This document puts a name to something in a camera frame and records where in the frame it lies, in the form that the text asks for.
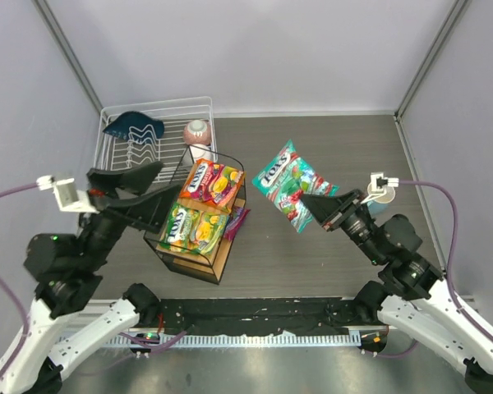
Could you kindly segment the teal Fox's candy bag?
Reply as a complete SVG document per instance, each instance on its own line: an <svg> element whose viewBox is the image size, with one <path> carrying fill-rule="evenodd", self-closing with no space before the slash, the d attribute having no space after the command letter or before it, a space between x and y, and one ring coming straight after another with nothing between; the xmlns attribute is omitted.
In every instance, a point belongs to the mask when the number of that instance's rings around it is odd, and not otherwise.
<svg viewBox="0 0 493 394"><path fill-rule="evenodd" d="M297 233L313 220L301 201L304 194L334 196L339 187L324 179L289 140L252 180L252 184L273 203Z"/></svg>

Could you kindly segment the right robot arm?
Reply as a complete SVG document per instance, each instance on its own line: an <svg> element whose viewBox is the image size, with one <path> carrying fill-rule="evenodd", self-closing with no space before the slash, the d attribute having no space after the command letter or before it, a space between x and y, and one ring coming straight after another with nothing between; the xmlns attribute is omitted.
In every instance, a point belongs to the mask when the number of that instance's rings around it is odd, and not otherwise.
<svg viewBox="0 0 493 394"><path fill-rule="evenodd" d="M382 269L356 302L453 366L475 393L493 393L493 326L450 289L448 278L418 252L422 240L396 214L381 226L360 190L340 196L304 194L302 203L326 230L342 230Z"/></svg>

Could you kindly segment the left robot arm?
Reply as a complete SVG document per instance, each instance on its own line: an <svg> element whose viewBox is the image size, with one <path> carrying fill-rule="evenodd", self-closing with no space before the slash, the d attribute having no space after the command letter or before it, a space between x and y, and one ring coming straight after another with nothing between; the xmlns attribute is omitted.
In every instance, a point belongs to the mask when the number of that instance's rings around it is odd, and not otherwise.
<svg viewBox="0 0 493 394"><path fill-rule="evenodd" d="M79 215L77 233L41 233L27 246L24 266L36 281L22 325L0 358L0 393L56 393L106 341L159 316L158 297L135 283L101 317L67 340L61 335L89 304L101 283L99 270L127 228L156 233L164 225L180 185L153 189L163 169L152 162L126 170L88 171L87 190L71 177L42 176L38 190L52 191L58 208Z"/></svg>

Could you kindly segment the purple Fox's berries candy bag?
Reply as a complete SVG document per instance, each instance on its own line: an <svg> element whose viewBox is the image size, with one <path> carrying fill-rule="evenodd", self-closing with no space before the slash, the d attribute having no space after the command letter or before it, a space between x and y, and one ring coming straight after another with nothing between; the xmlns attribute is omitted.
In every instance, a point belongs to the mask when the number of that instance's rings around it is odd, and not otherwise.
<svg viewBox="0 0 493 394"><path fill-rule="evenodd" d="M230 218L225 227L223 238L232 241L240 227L244 223L250 209L244 207L234 206Z"/></svg>

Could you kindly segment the green Fox's candy bag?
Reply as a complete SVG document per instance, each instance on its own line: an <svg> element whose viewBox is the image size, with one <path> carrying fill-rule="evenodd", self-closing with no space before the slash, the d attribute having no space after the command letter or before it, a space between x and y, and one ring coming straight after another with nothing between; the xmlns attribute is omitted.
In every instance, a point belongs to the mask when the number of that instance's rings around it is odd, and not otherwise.
<svg viewBox="0 0 493 394"><path fill-rule="evenodd" d="M214 214L174 203L159 245L177 253L212 255L228 221L226 214Z"/></svg>

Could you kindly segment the orange Fox's fruits candy bag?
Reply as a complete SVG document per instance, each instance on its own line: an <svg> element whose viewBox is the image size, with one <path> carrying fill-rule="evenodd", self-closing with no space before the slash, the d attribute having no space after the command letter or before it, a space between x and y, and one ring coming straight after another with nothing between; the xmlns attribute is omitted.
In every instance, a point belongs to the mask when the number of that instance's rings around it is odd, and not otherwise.
<svg viewBox="0 0 493 394"><path fill-rule="evenodd" d="M192 166L179 197L230 213L244 176L243 170L200 158Z"/></svg>

